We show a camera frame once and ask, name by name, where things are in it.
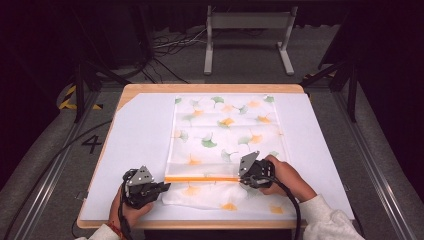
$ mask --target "ginkgo leaf print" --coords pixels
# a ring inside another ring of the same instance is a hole
[[[234,153],[237,153],[237,152],[228,153],[225,149],[222,149],[221,158],[222,160],[224,160],[224,162],[231,162],[231,155]]]
[[[216,147],[216,145],[218,145],[218,144],[216,144],[212,141],[212,136],[213,136],[213,134],[211,134],[210,136],[206,136],[206,137],[202,138],[202,145],[204,147],[213,148],[213,147]]]
[[[195,117],[198,117],[198,116],[203,115],[203,113],[204,113],[204,111],[203,111],[203,110],[200,110],[200,109],[194,109],[193,115],[194,115]]]
[[[183,142],[187,142],[188,133],[184,130],[175,130],[174,138],[180,138],[181,140],[183,140]]]
[[[241,145],[241,144],[246,144],[247,145],[247,147],[249,148],[249,151],[250,151],[250,146],[249,146],[249,142],[250,142],[250,137],[241,137],[241,138],[239,138],[239,140],[238,140],[238,144],[239,145]]]
[[[217,103],[224,103],[224,99],[222,97],[213,97],[211,99],[215,102],[213,108],[215,108]]]
[[[259,122],[262,122],[262,123],[266,123],[266,124],[269,124],[269,123],[271,123],[271,120],[269,120],[269,118],[268,118],[268,115],[266,115],[266,116],[258,116],[258,121]]]
[[[246,106],[246,105],[244,105],[243,107],[241,107],[241,108],[237,108],[238,110],[239,110],[239,114],[240,115],[243,115],[243,114],[246,114],[247,113],[247,111],[249,110],[249,108]]]
[[[225,106],[221,109],[221,111],[222,111],[222,112],[226,112],[226,113],[228,113],[228,112],[233,111],[233,109],[234,109],[233,105],[226,104],[226,105],[225,105]]]
[[[188,133],[186,131],[182,130],[180,132],[179,138],[181,138],[181,140],[183,140],[183,142],[187,142],[187,140],[188,140]]]
[[[220,127],[223,128],[229,128],[230,124],[234,123],[234,120],[232,118],[226,118],[224,120],[218,121],[217,124]]]
[[[264,101],[269,103],[274,102],[274,97],[270,95],[266,95],[264,98]]]

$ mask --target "table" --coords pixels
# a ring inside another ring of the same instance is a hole
[[[287,136],[287,149],[291,159],[294,159],[291,164],[326,198],[331,207],[343,210],[353,219],[310,101],[299,85],[130,84],[125,87],[118,103],[90,183],[89,195],[78,217],[79,227],[97,228],[107,221],[111,199],[122,182],[122,175],[129,168],[138,168],[140,162],[143,162],[156,181],[163,181],[174,99],[178,93],[272,93],[277,109],[285,109],[284,113],[290,113],[286,114],[290,117],[282,118],[279,114],[279,118]],[[160,200],[136,225],[143,229],[281,229],[295,226],[294,215],[205,211],[165,206]]]

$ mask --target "black wire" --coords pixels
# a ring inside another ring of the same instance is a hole
[[[365,238],[364,228],[362,227],[361,221],[359,221],[358,215],[356,215],[355,210],[353,210],[353,208],[352,208],[352,207],[351,207],[351,209],[352,209],[352,212],[353,212],[353,216],[355,217],[356,222],[358,223],[359,231],[361,232],[361,236],[362,236],[364,239],[366,239],[366,238]]]
[[[149,64],[149,66],[152,67],[153,71],[159,76],[160,83],[163,83],[162,75],[160,75],[158,72],[156,72],[156,69],[155,69],[155,67],[152,64],[150,64],[150,63],[147,63],[147,64]]]
[[[269,177],[256,177],[257,179],[266,179],[268,181],[276,183],[281,189],[286,192],[287,197],[290,199],[290,201],[293,203],[293,206],[296,210],[296,233],[294,235],[294,240],[298,240],[300,236],[300,225],[302,223],[302,217],[300,214],[300,207],[299,203],[296,201],[296,198],[294,197],[293,193],[290,191],[290,188],[288,188],[284,183],[280,182],[277,178],[269,178]]]
[[[145,73],[144,71],[141,71],[143,74],[144,74],[144,76],[146,77],[146,78],[148,78],[152,83],[158,83],[158,82],[156,82],[156,80],[155,79],[153,79],[148,73]]]
[[[79,237],[77,237],[77,236],[75,235],[75,233],[74,233],[74,226],[75,226],[75,223],[77,222],[77,219],[78,219],[78,217],[76,217],[76,218],[75,218],[75,220],[74,220],[74,222],[72,223],[72,226],[71,226],[71,233],[72,233],[72,236],[73,236],[74,238],[79,238]]]
[[[75,12],[74,8],[71,7],[72,13],[74,14],[75,18],[77,19],[78,24],[81,27],[82,32],[84,33],[85,37],[87,38],[87,40],[90,42],[91,46],[93,47],[94,52],[96,53],[99,61],[105,66],[107,67],[106,63],[103,61],[102,56],[100,55],[99,51],[97,50],[96,44],[94,44],[93,40],[90,38],[90,36],[88,35],[87,31],[85,31],[84,25],[82,24],[80,18],[78,17],[78,14]]]
[[[164,68],[166,68],[166,70],[168,70],[172,75],[174,75],[178,80],[180,80],[180,81],[183,81],[183,82],[185,82],[185,83],[188,83],[188,84],[190,84],[190,82],[189,81],[187,81],[187,80],[184,80],[184,79],[182,79],[182,78],[180,78],[180,77],[178,77],[173,71],[171,71],[171,69],[169,69],[167,66],[165,66],[165,64],[163,64],[161,61],[159,61],[157,58],[153,58],[153,60],[155,60],[155,62],[157,62],[157,63],[159,63],[160,65],[162,65]]]
[[[7,240],[9,238],[10,235],[10,231],[12,230],[13,225],[16,222],[16,219],[18,218],[19,214],[21,213],[22,209],[25,206],[25,203],[28,201],[28,199],[30,198],[30,196],[32,195],[32,193],[34,192],[35,188],[37,187],[38,183],[40,182],[40,180],[42,179],[42,177],[46,174],[47,170],[49,170],[49,168],[53,165],[53,163],[55,162],[55,159],[63,152],[65,151],[70,145],[72,145],[74,142],[76,142],[77,140],[79,140],[81,137],[87,135],[89,132],[103,126],[106,125],[108,123],[111,123],[112,120],[106,121],[104,123],[101,123],[99,125],[96,125],[90,129],[88,129],[87,131],[83,132],[81,135],[77,136],[76,138],[72,139],[68,144],[66,144],[62,149],[60,149],[54,156],[53,158],[50,160],[50,162],[47,164],[47,166],[43,169],[43,171],[41,172],[40,176],[37,178],[37,180],[35,181],[34,185],[32,186],[31,190],[28,192],[28,194],[26,195],[24,201],[22,202],[21,206],[19,207],[18,211],[15,213],[15,215],[12,218],[12,221],[9,223],[9,226],[7,228],[6,234],[4,235],[3,240]]]

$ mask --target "orange leaf print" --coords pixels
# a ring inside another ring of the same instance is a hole
[[[227,211],[237,211],[236,205],[234,205],[232,203],[227,203],[225,205],[222,205],[221,209],[227,210]]]
[[[200,115],[202,115],[203,114],[203,110],[194,110],[194,112],[193,112],[193,115],[194,116],[196,116],[196,117],[198,117],[198,116],[200,116]]]
[[[234,109],[233,105],[226,104],[226,105],[225,105],[225,106],[221,109],[221,111],[222,111],[222,112],[231,112],[231,111],[233,111],[233,109]]]
[[[222,125],[225,125],[227,127],[230,126],[231,123],[234,123],[234,120],[231,119],[231,118],[226,118],[226,119],[224,119],[224,120],[221,121],[221,124]]]
[[[263,123],[271,123],[271,120],[268,119],[268,116],[258,116],[258,120]]]

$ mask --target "human hand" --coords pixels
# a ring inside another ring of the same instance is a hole
[[[299,173],[287,162],[280,162],[276,157],[268,155],[265,160],[274,164],[275,177],[286,185],[293,193],[294,197],[300,202],[308,201],[314,198],[317,194],[299,175]],[[260,188],[263,194],[280,194],[286,196],[286,192],[277,184],[273,183],[270,188]]]
[[[113,223],[115,227],[121,230],[121,223],[119,221],[118,209],[121,201],[121,188],[118,189],[115,198],[112,201],[109,212],[109,222]],[[138,221],[138,219],[147,214],[153,208],[153,202],[144,205],[140,209],[134,209],[128,206],[126,203],[122,204],[122,214],[127,219],[128,225],[132,228]]]

